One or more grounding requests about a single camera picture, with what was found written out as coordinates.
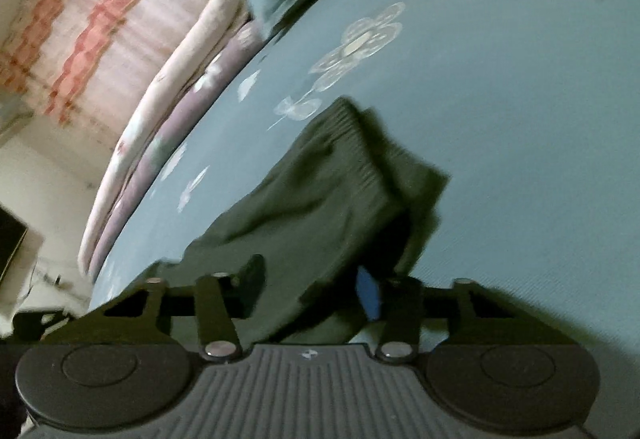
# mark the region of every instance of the ribbed surface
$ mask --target ribbed surface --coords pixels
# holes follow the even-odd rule
[[[308,351],[260,345],[239,363],[206,369],[188,397],[156,421],[91,437],[498,439],[455,421],[430,400],[412,369],[383,365],[361,345],[313,347],[317,354]],[[26,439],[77,437],[82,436],[48,427],[26,435]],[[572,430],[546,439],[586,437]]]

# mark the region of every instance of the bed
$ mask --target bed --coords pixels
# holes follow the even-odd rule
[[[640,0],[313,0],[231,80],[104,261],[178,260],[339,96],[444,170],[412,275],[500,289],[593,353],[588,427],[640,430]]]

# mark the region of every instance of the silver bolt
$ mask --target silver bolt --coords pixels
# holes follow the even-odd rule
[[[205,348],[204,351],[207,353],[207,356],[211,356],[212,358],[224,359],[233,356],[236,353],[238,348],[235,344],[231,342],[227,342],[225,340],[220,340],[219,342],[211,342]]]
[[[402,359],[411,356],[414,353],[414,348],[409,343],[386,342],[380,347],[380,352],[385,358]]]

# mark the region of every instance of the garment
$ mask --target garment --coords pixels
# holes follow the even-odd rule
[[[356,267],[377,278],[409,273],[435,227],[445,183],[389,140],[372,112],[338,98],[180,262],[156,262],[132,284],[161,277],[172,287],[192,285],[202,275],[238,273],[259,253],[266,286],[251,317],[234,322],[242,346],[345,342],[366,322]],[[195,343],[194,326],[181,325],[172,335]]]

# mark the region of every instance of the circular cover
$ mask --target circular cover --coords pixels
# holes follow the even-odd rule
[[[178,344],[39,345],[16,369],[20,397],[38,421],[105,430],[148,419],[174,402],[191,367]]]
[[[598,369],[579,345],[439,345],[426,377],[441,405],[472,425],[516,435],[583,422]]]

